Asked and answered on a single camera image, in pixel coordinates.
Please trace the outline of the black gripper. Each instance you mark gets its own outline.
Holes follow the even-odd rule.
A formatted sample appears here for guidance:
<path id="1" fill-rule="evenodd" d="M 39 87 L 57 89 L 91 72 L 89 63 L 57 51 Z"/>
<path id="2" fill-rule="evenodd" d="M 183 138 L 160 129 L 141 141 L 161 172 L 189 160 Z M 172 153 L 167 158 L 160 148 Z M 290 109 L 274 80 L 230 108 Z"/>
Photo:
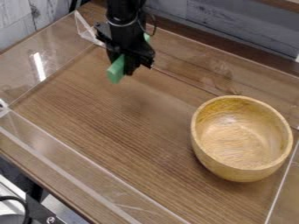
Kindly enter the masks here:
<path id="1" fill-rule="evenodd" d="M 100 22 L 95 24 L 96 38 L 100 40 L 107 47 L 108 41 L 116 41 L 117 43 L 129 43 L 129 39 L 133 39 L 143 32 L 145 33 L 145 19 L 137 19 L 128 26 L 113 26 L 109 22 Z M 107 56 L 109 62 L 113 63 L 121 55 L 121 49 L 115 47 L 107 48 Z M 133 56 L 125 56 L 124 74 L 131 76 L 135 70 L 140 67 L 139 59 Z"/>

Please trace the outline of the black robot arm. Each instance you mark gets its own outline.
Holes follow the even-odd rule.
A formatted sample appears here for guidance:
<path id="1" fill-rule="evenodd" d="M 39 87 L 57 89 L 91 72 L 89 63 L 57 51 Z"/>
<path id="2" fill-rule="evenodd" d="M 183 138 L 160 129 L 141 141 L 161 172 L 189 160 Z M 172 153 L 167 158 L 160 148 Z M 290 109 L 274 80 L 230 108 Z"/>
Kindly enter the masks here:
<path id="1" fill-rule="evenodd" d="M 124 75 L 155 62 L 155 49 L 145 40 L 145 0 L 107 0 L 107 21 L 95 24 L 96 38 L 115 62 L 124 55 Z"/>

